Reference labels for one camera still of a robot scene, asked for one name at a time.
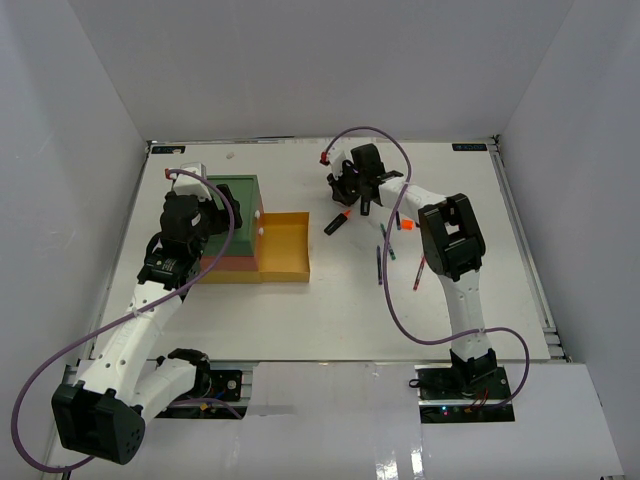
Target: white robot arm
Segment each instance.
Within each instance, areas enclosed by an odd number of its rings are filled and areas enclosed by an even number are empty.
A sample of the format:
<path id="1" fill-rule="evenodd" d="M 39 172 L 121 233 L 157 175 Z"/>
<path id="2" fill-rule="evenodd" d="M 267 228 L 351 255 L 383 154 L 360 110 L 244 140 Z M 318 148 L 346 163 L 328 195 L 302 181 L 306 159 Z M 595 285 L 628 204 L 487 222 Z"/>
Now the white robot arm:
<path id="1" fill-rule="evenodd" d="M 404 177 L 385 171 L 373 144 L 354 148 L 351 155 L 353 160 L 338 151 L 321 161 L 331 167 L 327 181 L 333 199 L 347 206 L 360 199 L 362 215 L 369 214 L 372 201 L 393 208 L 405 185 Z M 462 194 L 445 197 L 409 185 L 398 210 L 420 226 L 426 261 L 444 289 L 452 334 L 483 331 L 479 278 L 486 247 L 469 199 Z M 497 368 L 495 352 L 484 332 L 453 340 L 451 359 L 467 384 Z"/>
<path id="2" fill-rule="evenodd" d="M 206 178 L 201 164 L 182 169 Z M 60 385 L 51 400 L 65 448 L 120 464 L 133 458 L 146 424 L 173 400 L 182 394 L 206 397 L 211 387 L 207 356 L 184 349 L 171 352 L 153 373 L 140 380 L 153 345 L 184 296 L 174 296 L 140 313 L 137 310 L 193 279 L 209 237 L 228 231 L 230 225 L 229 213 L 218 209 L 201 182 L 187 175 L 168 178 L 174 183 L 165 197 L 161 232 L 147 245 L 144 266 L 127 308 L 134 318 L 116 327 L 76 383 Z M 235 228 L 240 228 L 238 202 L 226 185 L 217 188 L 232 206 Z"/>

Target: white wall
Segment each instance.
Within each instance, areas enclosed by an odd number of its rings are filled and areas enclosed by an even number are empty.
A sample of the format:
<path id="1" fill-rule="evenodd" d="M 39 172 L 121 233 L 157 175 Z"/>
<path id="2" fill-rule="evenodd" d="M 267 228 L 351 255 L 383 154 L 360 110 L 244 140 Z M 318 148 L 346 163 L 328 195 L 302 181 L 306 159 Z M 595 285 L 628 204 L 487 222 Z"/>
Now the white wall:
<path id="1" fill-rule="evenodd" d="M 146 139 L 501 132 L 571 0 L 70 0 Z"/>
<path id="2" fill-rule="evenodd" d="M 639 135 L 640 4 L 578 0 L 503 153 L 561 338 L 587 363 L 630 479 L 640 479 Z"/>
<path id="3" fill-rule="evenodd" d="M 2 0 L 0 65 L 0 476 L 39 478 L 11 444 L 13 400 L 95 321 L 144 143 L 66 1 Z M 62 372 L 20 417 L 36 458 Z"/>

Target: white tabletop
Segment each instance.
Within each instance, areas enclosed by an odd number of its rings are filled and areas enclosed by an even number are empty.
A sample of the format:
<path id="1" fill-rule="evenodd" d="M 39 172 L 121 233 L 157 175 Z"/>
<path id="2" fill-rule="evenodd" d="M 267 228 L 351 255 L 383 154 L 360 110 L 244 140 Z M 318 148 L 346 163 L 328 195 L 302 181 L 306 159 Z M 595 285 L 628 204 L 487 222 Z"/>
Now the white tabletop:
<path id="1" fill-rule="evenodd" d="M 508 365 L 515 385 L 522 365 Z M 71 477 L 143 480 L 583 480 L 622 468 L 585 365 L 534 364 L 515 422 L 420 425 L 412 364 L 264 363 L 246 417 L 156 419 L 126 466 Z M 262 416 L 265 412 L 285 412 Z M 51 465 L 84 458 L 56 441 Z"/>
<path id="2" fill-rule="evenodd" d="M 372 139 L 347 139 L 346 150 Z M 423 347 L 394 326 L 377 284 L 379 223 L 389 210 L 372 206 L 331 237 L 323 228 L 344 208 L 331 201 L 329 170 L 319 165 L 324 139 L 267 144 L 187 145 L 184 154 L 150 155 L 117 264 L 102 324 L 127 306 L 145 247 L 159 231 L 170 183 L 164 169 L 202 162 L 210 175 L 256 174 L 266 212 L 310 212 L 311 280 L 308 284 L 197 285 L 165 327 L 152 357 L 176 347 L 204 351 L 214 360 L 447 360 L 449 346 Z M 470 198 L 487 244 L 480 292 L 487 327 L 520 332 L 533 359 L 548 359 L 541 314 L 527 280 L 516 237 L 488 152 L 454 152 L 449 143 L 405 143 L 416 183 L 428 190 Z M 379 142 L 387 170 L 405 171 L 393 145 Z M 425 268 L 412 290 L 421 255 L 418 230 L 392 233 L 397 261 L 389 263 L 391 291 L 405 327 L 421 338 L 450 334 L 449 317 L 436 276 Z M 107 340 L 97 342 L 100 350 Z M 517 340 L 491 337 L 499 360 L 522 359 Z"/>

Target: green box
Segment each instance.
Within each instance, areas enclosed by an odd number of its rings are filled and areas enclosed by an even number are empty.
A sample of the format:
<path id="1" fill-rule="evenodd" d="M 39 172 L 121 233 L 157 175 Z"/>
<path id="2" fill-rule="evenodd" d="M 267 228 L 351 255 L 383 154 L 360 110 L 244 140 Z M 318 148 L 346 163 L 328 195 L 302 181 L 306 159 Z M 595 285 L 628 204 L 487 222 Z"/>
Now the green box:
<path id="1" fill-rule="evenodd" d="M 240 202 L 242 227 L 235 229 L 231 245 L 229 245 L 224 256 L 254 256 L 256 254 L 258 235 L 258 219 L 255 217 L 255 212 L 259 210 L 263 213 L 258 177 L 256 175 L 208 175 L 207 180 L 214 185 L 228 185 L 233 198 Z M 224 208 L 220 198 L 213 192 L 211 195 L 218 208 Z M 204 249 L 204 256 L 213 257 L 218 255 L 226 238 L 227 232 L 209 237 L 209 241 Z"/>

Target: pen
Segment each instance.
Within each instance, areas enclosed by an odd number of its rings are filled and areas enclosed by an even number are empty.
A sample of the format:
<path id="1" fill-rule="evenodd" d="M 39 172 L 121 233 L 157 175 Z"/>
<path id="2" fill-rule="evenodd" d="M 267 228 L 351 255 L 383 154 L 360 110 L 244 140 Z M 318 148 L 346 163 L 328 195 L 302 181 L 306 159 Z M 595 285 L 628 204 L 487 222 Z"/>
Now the pen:
<path id="1" fill-rule="evenodd" d="M 382 285 L 382 255 L 380 254 L 380 245 L 376 246 L 376 256 L 378 259 L 378 285 Z"/>
<path id="2" fill-rule="evenodd" d="M 418 285 L 420 284 L 420 278 L 422 278 L 422 271 L 424 270 L 424 264 L 426 263 L 426 259 L 424 258 L 424 254 L 422 254 L 422 258 L 420 259 L 420 266 L 418 267 L 418 274 L 416 275 L 416 281 L 413 282 L 413 291 L 418 290 Z"/>
<path id="3" fill-rule="evenodd" d="M 385 239 L 385 242 L 387 241 L 387 230 L 384 228 L 384 224 L 380 224 L 380 231 L 382 232 L 382 238 Z M 391 242 L 389 242 L 389 256 L 391 257 L 391 260 L 395 260 L 396 259 L 396 254 L 393 251 L 393 248 L 391 247 Z"/>
<path id="4" fill-rule="evenodd" d="M 338 216 L 333 220 L 331 220 L 331 223 L 325 227 L 324 233 L 326 233 L 327 235 L 331 235 L 333 232 L 339 229 L 342 226 L 342 224 L 349 219 L 350 213 L 351 213 L 351 210 L 347 210 L 344 213 L 338 214 Z"/>

